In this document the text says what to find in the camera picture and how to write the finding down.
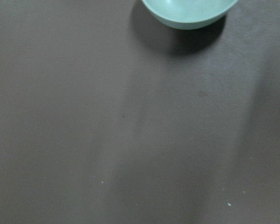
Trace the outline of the mint green bowl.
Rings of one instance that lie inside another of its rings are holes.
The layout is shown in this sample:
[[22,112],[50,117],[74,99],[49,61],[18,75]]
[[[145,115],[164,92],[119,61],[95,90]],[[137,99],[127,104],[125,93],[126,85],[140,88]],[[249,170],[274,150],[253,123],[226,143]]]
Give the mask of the mint green bowl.
[[206,27],[224,17],[237,0],[143,0],[162,24],[181,30]]

